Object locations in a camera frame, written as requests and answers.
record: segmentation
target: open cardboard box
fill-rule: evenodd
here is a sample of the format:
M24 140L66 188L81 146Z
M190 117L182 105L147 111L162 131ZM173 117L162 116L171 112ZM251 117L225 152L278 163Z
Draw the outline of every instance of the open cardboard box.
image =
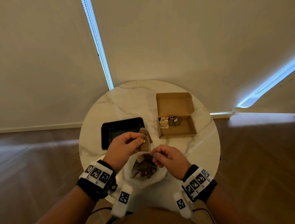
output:
M168 92L156 94L159 138L193 137L197 134L191 114L195 111L191 94L188 92ZM160 128L161 117L179 116L180 125Z

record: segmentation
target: white baseboard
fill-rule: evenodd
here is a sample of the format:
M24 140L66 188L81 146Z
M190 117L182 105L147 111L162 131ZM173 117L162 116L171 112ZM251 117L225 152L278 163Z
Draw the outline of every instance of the white baseboard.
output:
M54 125L43 125L43 126L33 126L33 127L21 127L21 128L7 128L0 129L0 133L10 133L10 132L30 132L30 131L43 131L52 129L64 129L64 128L80 128L83 123L70 123L70 124L54 124Z
M217 119L217 118L230 118L234 114L235 113L233 111L229 111L229 112L221 112L221 113L211 113L210 115L212 116L213 119Z

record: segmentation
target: cardboard box lid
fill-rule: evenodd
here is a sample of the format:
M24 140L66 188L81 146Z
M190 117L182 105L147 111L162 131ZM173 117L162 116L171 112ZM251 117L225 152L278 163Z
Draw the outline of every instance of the cardboard box lid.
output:
M157 93L156 100L159 117L189 116L195 111L193 99L188 92Z

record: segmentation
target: herringbone floor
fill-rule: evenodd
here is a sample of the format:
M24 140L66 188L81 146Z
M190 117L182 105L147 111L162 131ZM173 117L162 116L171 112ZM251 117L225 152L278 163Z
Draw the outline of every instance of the herringbone floor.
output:
M295 221L295 115L238 113L215 119L221 161L215 179L246 212ZM0 134L1 223L36 222L81 174L80 128ZM111 206L101 200L96 208ZM87 224L105 223L104 210Z

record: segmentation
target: table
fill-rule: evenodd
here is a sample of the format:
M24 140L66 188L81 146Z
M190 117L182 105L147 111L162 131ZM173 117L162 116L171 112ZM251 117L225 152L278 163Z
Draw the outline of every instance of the table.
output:
M215 123L204 105L192 95L195 112L192 118L197 131L194 137L159 139L157 130L156 93L187 92L168 82L157 80L138 80L124 83L100 97L88 112L80 133L79 152L84 169L103 158L106 151L101 149L101 126L103 123L142 117L145 128L151 135L156 147L165 144L178 148L191 164L203 167L215 176L220 157L220 142ZM118 187L124 183L120 172L116 176ZM144 188L135 190L130 199L128 211L135 211L140 206L165 207L177 211L173 199L174 193L182 190L182 181L176 180L171 174L163 180ZM106 197L114 203L110 195Z

